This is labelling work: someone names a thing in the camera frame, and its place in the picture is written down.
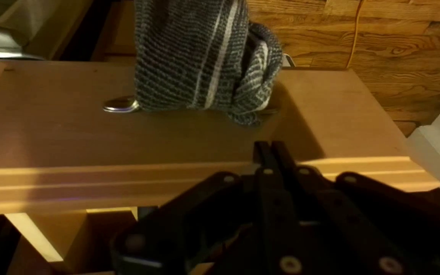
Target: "gray knit fabric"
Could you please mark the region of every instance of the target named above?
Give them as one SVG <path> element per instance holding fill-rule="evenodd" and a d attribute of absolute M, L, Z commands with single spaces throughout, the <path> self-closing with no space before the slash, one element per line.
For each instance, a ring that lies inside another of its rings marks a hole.
<path fill-rule="evenodd" d="M 252 125 L 283 51 L 245 0 L 136 0 L 141 110 L 214 108 Z"/>

